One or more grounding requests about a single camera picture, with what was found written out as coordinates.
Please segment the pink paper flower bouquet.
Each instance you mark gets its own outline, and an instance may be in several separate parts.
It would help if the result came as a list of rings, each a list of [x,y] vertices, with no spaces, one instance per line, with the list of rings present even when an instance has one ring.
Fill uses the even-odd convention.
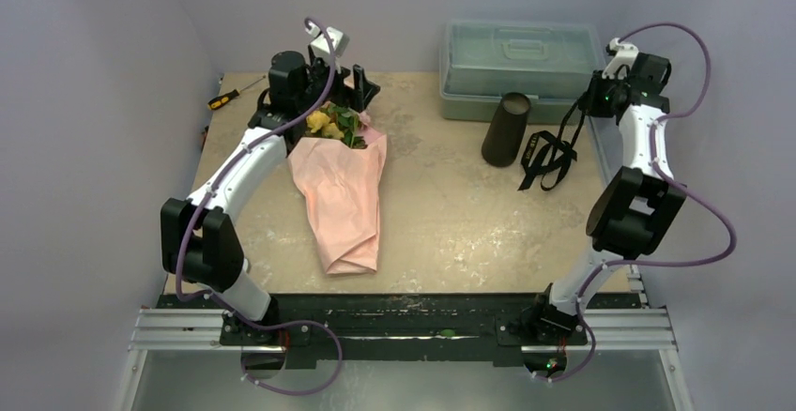
[[[372,127],[367,113],[329,101],[305,123],[287,162],[305,199],[323,270],[329,275],[374,274],[388,137]]]

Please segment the black ribbon with gold lettering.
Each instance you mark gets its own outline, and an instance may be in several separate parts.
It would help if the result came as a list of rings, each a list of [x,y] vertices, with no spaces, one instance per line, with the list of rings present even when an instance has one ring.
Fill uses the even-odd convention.
[[[558,131],[539,130],[530,135],[521,156],[524,177],[518,191],[529,190],[535,181],[543,191],[556,188],[578,160],[575,149],[586,116],[582,112],[583,93],[563,116]]]

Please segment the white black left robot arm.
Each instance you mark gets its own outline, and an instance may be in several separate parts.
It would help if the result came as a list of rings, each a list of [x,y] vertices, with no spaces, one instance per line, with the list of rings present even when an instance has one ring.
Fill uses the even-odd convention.
[[[217,298],[244,321],[248,337],[267,344],[279,335],[279,306],[248,273],[236,220],[304,137],[312,112],[335,105],[360,115],[381,87],[360,65],[340,67],[296,51],[275,54],[260,79],[267,87],[237,147],[187,198],[168,199],[160,222],[162,265],[175,278],[177,297]]]

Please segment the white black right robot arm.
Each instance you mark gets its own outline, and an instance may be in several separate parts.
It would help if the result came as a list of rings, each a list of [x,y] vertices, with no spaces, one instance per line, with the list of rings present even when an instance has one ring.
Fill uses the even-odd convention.
[[[580,313],[623,261],[653,253],[680,211],[685,194],[666,182],[665,131],[669,112],[662,96],[671,64],[654,54],[616,54],[610,67],[592,74],[576,101],[582,116],[610,118],[622,139],[622,165],[587,219],[591,247],[570,272],[536,299],[527,318],[529,335],[548,343],[576,331]]]

